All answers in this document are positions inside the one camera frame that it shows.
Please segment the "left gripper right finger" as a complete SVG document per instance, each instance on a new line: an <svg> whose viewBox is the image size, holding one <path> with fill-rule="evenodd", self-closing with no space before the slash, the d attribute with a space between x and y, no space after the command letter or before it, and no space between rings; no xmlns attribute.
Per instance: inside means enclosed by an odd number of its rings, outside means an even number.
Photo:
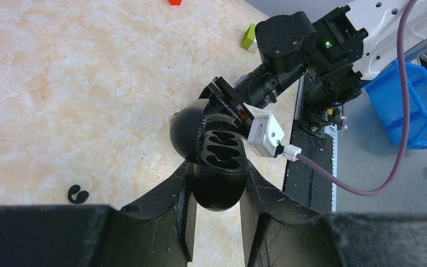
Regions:
<svg viewBox="0 0 427 267"><path fill-rule="evenodd" d="M246 266L427 266L427 214L324 213L248 165L240 199Z"/></svg>

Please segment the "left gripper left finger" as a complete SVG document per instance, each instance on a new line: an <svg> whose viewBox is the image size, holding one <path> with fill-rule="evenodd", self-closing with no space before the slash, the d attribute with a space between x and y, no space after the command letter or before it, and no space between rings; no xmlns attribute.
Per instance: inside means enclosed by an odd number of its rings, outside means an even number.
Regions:
<svg viewBox="0 0 427 267"><path fill-rule="evenodd" d="M196 203L183 162L119 210L109 205L0 206L0 266L186 266Z"/></svg>

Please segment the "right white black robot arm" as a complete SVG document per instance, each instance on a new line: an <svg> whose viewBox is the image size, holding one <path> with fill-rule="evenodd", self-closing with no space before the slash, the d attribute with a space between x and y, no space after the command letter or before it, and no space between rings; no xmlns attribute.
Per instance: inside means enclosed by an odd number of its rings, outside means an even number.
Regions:
<svg viewBox="0 0 427 267"><path fill-rule="evenodd" d="M202 92L206 128L248 133L247 106L265 108L308 74L300 122L314 132L328 108L357 98L397 58L398 46L405 53L427 41L427 1L352 1L315 22L302 11L273 16L255 37L261 64L235 87L218 77Z"/></svg>

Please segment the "black earbud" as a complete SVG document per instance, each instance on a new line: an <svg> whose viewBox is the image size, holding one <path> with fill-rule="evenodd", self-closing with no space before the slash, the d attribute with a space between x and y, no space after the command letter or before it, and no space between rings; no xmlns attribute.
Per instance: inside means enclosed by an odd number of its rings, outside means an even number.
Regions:
<svg viewBox="0 0 427 267"><path fill-rule="evenodd" d="M70 203L79 205L85 203L89 198L89 195L89 192L81 190L79 185L72 185L68 189L67 198Z"/></svg>

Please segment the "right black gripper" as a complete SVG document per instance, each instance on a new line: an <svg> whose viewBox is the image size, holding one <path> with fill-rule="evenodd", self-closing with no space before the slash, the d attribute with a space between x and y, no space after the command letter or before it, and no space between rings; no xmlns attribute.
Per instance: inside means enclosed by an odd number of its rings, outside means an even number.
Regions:
<svg viewBox="0 0 427 267"><path fill-rule="evenodd" d="M254 117L246 102L222 77L215 77L198 98L208 100L208 115L226 115L235 126L251 128Z"/></svg>

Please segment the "black earbud charging case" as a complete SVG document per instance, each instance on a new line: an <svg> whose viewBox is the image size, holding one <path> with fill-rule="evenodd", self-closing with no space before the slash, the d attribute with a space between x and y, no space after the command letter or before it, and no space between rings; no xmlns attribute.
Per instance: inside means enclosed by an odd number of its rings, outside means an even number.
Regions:
<svg viewBox="0 0 427 267"><path fill-rule="evenodd" d="M240 200L249 166L245 148L234 132L208 130L207 99L195 100L174 115L170 141L193 164L190 179L196 201L205 209L228 210Z"/></svg>

